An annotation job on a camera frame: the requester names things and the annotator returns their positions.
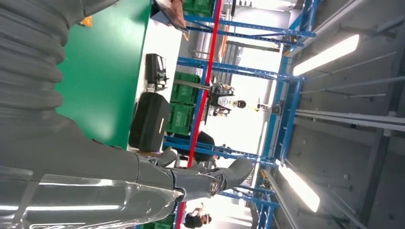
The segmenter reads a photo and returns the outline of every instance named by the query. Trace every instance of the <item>white tabletop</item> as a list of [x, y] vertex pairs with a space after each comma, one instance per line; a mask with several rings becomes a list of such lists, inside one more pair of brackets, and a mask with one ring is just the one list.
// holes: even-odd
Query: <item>white tabletop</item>
[[[170, 6], [169, 0], [159, 0], [165, 5]], [[170, 102], [171, 89], [173, 86], [174, 73], [176, 72], [177, 58], [181, 42], [181, 31], [174, 27], [149, 19], [143, 45], [142, 60], [139, 70], [138, 86], [135, 101], [138, 102], [142, 93], [146, 92], [147, 81], [145, 77], [146, 54], [156, 53], [166, 59], [167, 89], [159, 91], [165, 99]]]

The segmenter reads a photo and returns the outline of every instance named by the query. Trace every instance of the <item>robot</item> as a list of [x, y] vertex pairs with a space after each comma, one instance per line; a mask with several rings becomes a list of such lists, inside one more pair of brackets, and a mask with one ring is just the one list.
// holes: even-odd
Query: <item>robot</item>
[[256, 107], [250, 107], [246, 101], [234, 95], [235, 89], [223, 83], [215, 83], [210, 90], [208, 103], [214, 107], [213, 116], [228, 116], [233, 110], [249, 109], [259, 112], [271, 112], [272, 114], [280, 115], [284, 102], [274, 106], [260, 103], [260, 98]]
[[211, 197], [248, 177], [229, 168], [165, 168], [84, 135], [56, 112], [69, 29], [117, 0], [2, 1], [0, 228], [125, 229], [168, 216], [176, 202]]

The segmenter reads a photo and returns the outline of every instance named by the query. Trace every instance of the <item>blue metal rack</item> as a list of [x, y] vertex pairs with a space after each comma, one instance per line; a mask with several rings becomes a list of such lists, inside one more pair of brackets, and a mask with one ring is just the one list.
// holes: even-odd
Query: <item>blue metal rack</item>
[[[229, 31], [218, 31], [218, 34], [246, 38], [246, 39], [273, 42], [275, 44], [284, 44], [284, 45], [290, 46], [291, 48], [294, 48], [296, 46], [304, 46], [302, 41], [304, 41], [305, 38], [316, 36], [315, 33], [311, 32], [311, 28], [314, 24], [315, 13], [316, 13], [316, 9], [318, 7], [319, 1], [321, 1], [321, 0], [306, 0], [303, 12], [299, 17], [300, 19], [299, 19], [299, 21], [296, 22], [296, 23], [300, 24], [300, 29], [298, 31], [295, 30], [295, 28], [281, 29], [281, 28], [254, 25], [254, 24], [248, 24], [248, 23], [242, 23], [242, 22], [236, 22], [236, 21], [219, 20], [220, 25], [257, 29], [257, 30], [263, 30], [263, 31], [270, 31], [273, 33], [248, 35], [248, 34], [241, 34], [241, 33], [236, 33], [236, 32], [229, 32]], [[216, 3], [214, 4], [213, 15], [216, 15], [217, 10], [221, 9], [221, 7], [218, 6], [217, 3], [218, 2], [216, 1]], [[199, 27], [188, 26], [187, 27], [188, 30], [200, 31], [200, 32], [213, 32], [213, 27], [203, 24], [203, 22], [214, 23], [214, 18], [205, 18], [205, 17], [198, 17], [198, 16], [192, 16], [192, 15], [184, 16], [184, 18], [186, 21], [192, 22], [193, 24], [199, 26]], [[276, 39], [276, 38], [269, 38], [269, 37], [289, 36], [289, 35], [297, 36], [298, 41], [294, 42], [294, 41], [280, 40], [280, 39]]]
[[255, 204], [256, 209], [258, 210], [257, 215], [259, 216], [257, 229], [270, 229], [274, 211], [280, 206], [278, 203], [271, 201], [271, 196], [275, 193], [263, 188], [251, 188], [245, 186], [239, 186], [239, 188], [250, 190], [253, 193], [252, 195], [243, 193], [242, 196], [239, 196], [229, 192], [221, 192], [219, 195], [235, 199], [243, 199], [246, 202]]
[[[273, 42], [276, 44], [283, 44], [293, 50], [297, 46], [303, 46], [304, 45], [303, 42], [308, 37], [316, 36], [316, 34], [311, 31], [314, 25], [316, 10], [320, 1], [321, 0], [305, 0], [303, 12], [293, 22], [293, 24], [290, 26], [289, 29], [274, 28], [262, 25], [253, 25], [235, 21], [219, 20], [218, 24], [221, 25], [250, 28], [270, 32], [256, 35], [247, 35], [229, 31], [218, 31], [218, 34]], [[213, 15], [217, 15], [217, 11], [220, 10], [220, 8], [221, 6], [219, 6], [216, 1], [214, 5]], [[193, 24], [198, 26], [198, 27], [194, 26], [187, 27], [191, 31], [214, 32], [214, 28], [207, 25], [207, 22], [214, 23], [215, 21], [214, 18], [202, 18], [188, 15], [185, 16], [185, 20], [192, 22]], [[279, 38], [285, 36], [295, 36], [297, 39], [284, 40]], [[279, 73], [214, 62], [212, 66], [213, 71], [277, 81], [274, 103], [278, 104], [281, 100], [284, 100], [285, 104], [281, 116], [278, 117], [275, 114], [272, 114], [270, 116], [269, 124], [267, 127], [265, 145], [263, 148], [263, 154], [261, 156], [237, 150], [225, 149], [223, 147], [212, 146], [209, 144], [203, 144], [199, 142], [196, 143], [195, 152], [209, 155], [223, 156], [224, 158], [234, 158], [234, 159], [240, 157], [249, 158], [254, 163], [260, 164], [259, 170], [267, 169], [269, 167], [276, 167], [277, 165], [275, 164], [275, 159], [280, 159], [281, 161], [283, 161], [284, 158], [286, 158], [287, 156], [289, 142], [293, 130], [295, 111], [299, 101], [299, 93], [301, 90], [302, 82], [304, 80], [303, 77], [296, 77], [291, 74], [287, 74], [288, 61], [289, 59], [287, 57], [283, 57]], [[177, 64], [182, 66], [203, 69], [201, 82], [202, 84], [204, 84], [207, 78], [208, 61], [179, 57]], [[205, 104], [201, 104], [203, 97], [202, 94], [203, 90], [200, 90], [198, 93], [194, 117], [198, 116], [200, 109], [204, 109]], [[280, 119], [280, 124], [277, 126], [276, 122], [278, 118]], [[197, 121], [196, 118], [194, 118], [192, 123], [191, 139], [193, 138], [194, 133], [196, 133], [195, 131], [196, 121]], [[178, 149], [190, 150], [191, 141], [178, 139], [174, 137], [165, 137], [164, 145], [172, 146]], [[257, 179], [258, 181], [256, 181], [256, 186], [260, 186], [262, 184], [261, 176], [258, 176]], [[279, 206], [277, 203], [271, 201], [271, 197], [274, 195], [274, 192], [260, 187], [256, 188], [240, 187], [240, 188], [250, 190], [254, 193], [254, 195], [251, 196], [248, 194], [243, 194], [242, 197], [240, 197], [238, 195], [228, 192], [222, 192], [219, 195], [231, 198], [244, 199], [246, 201], [255, 203], [256, 209], [259, 209], [258, 229], [269, 229], [271, 227], [273, 213], [275, 209], [277, 209], [277, 207]], [[177, 223], [178, 223], [178, 214], [176, 215], [175, 219], [175, 228], [178, 228]]]

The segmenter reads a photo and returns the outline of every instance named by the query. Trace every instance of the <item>green plastic crate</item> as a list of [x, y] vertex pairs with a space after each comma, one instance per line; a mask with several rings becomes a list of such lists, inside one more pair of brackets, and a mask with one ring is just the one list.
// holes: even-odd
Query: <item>green plastic crate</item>
[[175, 102], [170, 103], [170, 115], [166, 131], [180, 135], [188, 135], [191, 130], [193, 114], [193, 105]]
[[173, 214], [168, 215], [166, 218], [153, 223], [147, 223], [141, 225], [141, 229], [173, 229], [173, 223], [175, 216]]
[[200, 82], [200, 77], [198, 75], [190, 74], [190, 73], [176, 72], [174, 74], [174, 78], [177, 80], [184, 80], [184, 81], [189, 81], [192, 83]]
[[195, 0], [184, 0], [183, 1], [183, 8], [184, 9], [193, 9]]
[[183, 11], [186, 15], [212, 17], [214, 9], [213, 0], [186, 0]]
[[173, 223], [171, 225], [163, 224], [163, 223], [155, 223], [154, 229], [172, 229], [172, 228], [173, 228]]
[[[175, 79], [199, 83], [200, 77], [195, 74], [176, 72]], [[197, 102], [198, 89], [181, 84], [173, 84], [171, 101], [184, 104], [195, 104]]]

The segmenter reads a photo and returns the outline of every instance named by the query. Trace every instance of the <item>red pipe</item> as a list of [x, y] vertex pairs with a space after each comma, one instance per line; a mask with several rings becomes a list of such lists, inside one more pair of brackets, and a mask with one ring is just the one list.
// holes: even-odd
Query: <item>red pipe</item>
[[[222, 0], [217, 0], [216, 4], [218, 4], [218, 8], [217, 8], [216, 15], [215, 15], [213, 40], [211, 42], [210, 59], [209, 59], [209, 62], [208, 62], [208, 71], [207, 71], [207, 77], [205, 79], [205, 85], [209, 85], [210, 80], [211, 80], [211, 73], [213, 71], [215, 43], [216, 43], [216, 37], [218, 35], [218, 24], [219, 24], [219, 16], [221, 15]], [[202, 116], [203, 116], [204, 107], [205, 107], [205, 101], [207, 100], [207, 94], [208, 94], [207, 91], [204, 90], [202, 100], [201, 100], [200, 110], [198, 111], [197, 122], [195, 122], [196, 126], [195, 126], [194, 135], [193, 135], [192, 143], [191, 143], [191, 147], [190, 147], [189, 160], [188, 160], [188, 163], [187, 163], [188, 168], [190, 168], [192, 166], [192, 160], [194, 159], [195, 145], [197, 144], [198, 130], [200, 129], [200, 122], [201, 122], [201, 119], [202, 119]], [[177, 228], [176, 229], [180, 229], [181, 218], [183, 216], [184, 207], [185, 207], [185, 203], [182, 202], [180, 204], [179, 212], [177, 213], [179, 215], [179, 217], [177, 218]]]

